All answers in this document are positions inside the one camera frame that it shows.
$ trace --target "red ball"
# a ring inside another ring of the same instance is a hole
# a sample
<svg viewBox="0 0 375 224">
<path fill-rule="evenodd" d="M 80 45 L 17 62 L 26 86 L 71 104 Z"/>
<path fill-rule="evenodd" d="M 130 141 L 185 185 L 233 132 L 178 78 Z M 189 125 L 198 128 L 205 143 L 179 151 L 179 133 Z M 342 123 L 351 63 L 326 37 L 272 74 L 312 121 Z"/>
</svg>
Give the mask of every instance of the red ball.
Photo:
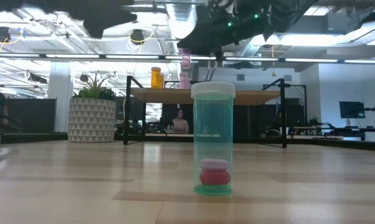
<svg viewBox="0 0 375 224">
<path fill-rule="evenodd" d="M 200 180 L 203 185 L 226 185 L 230 183 L 231 176 L 225 170 L 204 170 Z"/>
</svg>

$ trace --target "shelf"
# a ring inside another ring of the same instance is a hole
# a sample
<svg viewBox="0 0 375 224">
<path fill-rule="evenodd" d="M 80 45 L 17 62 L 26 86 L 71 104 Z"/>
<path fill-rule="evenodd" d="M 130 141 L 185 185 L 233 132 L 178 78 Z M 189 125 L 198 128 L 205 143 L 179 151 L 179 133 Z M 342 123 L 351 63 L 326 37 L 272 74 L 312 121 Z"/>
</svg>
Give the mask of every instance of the shelf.
<svg viewBox="0 0 375 224">
<path fill-rule="evenodd" d="M 131 88 L 131 95 L 146 103 L 193 104 L 190 90 Z M 234 105 L 256 106 L 280 96 L 280 91 L 237 90 Z"/>
</svg>

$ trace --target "white geometric planter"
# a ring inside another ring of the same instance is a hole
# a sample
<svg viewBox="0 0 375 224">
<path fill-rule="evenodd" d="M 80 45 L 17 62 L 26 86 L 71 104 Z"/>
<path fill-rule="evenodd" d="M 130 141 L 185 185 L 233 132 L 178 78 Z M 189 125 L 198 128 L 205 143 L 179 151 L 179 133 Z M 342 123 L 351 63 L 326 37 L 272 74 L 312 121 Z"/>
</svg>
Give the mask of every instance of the white geometric planter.
<svg viewBox="0 0 375 224">
<path fill-rule="evenodd" d="M 93 98 L 72 98 L 68 117 L 71 142 L 112 142 L 116 103 Z"/>
</svg>

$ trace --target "pink bottle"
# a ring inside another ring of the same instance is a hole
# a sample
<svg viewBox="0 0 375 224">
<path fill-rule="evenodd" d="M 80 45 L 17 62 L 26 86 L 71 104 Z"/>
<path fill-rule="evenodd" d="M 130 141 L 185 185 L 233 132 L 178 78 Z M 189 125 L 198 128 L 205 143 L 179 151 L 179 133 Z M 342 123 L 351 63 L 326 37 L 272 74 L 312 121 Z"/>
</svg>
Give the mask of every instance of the pink bottle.
<svg viewBox="0 0 375 224">
<path fill-rule="evenodd" d="M 182 72 L 180 74 L 180 89 L 190 89 L 190 81 L 191 79 L 188 77 L 188 74 L 185 72 Z"/>
</svg>

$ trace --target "clear plastic container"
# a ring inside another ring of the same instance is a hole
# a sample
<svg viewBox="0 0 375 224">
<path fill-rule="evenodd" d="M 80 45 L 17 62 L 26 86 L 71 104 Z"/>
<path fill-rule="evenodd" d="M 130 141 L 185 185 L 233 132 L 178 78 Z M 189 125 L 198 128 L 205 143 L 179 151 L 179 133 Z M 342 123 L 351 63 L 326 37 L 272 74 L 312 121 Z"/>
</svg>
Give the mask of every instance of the clear plastic container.
<svg viewBox="0 0 375 224">
<path fill-rule="evenodd" d="M 194 191 L 229 195 L 233 175 L 233 99 L 236 89 L 223 82 L 197 83 L 194 98 Z"/>
<path fill-rule="evenodd" d="M 180 89 L 185 89 L 188 90 L 191 87 L 191 79 L 188 77 L 188 74 L 185 72 L 182 72 L 180 74 L 180 83 L 179 83 L 179 88 Z"/>
<path fill-rule="evenodd" d="M 151 88 L 163 88 L 163 87 L 164 87 L 164 79 L 161 79 L 161 68 L 152 67 L 151 68 Z"/>
</svg>

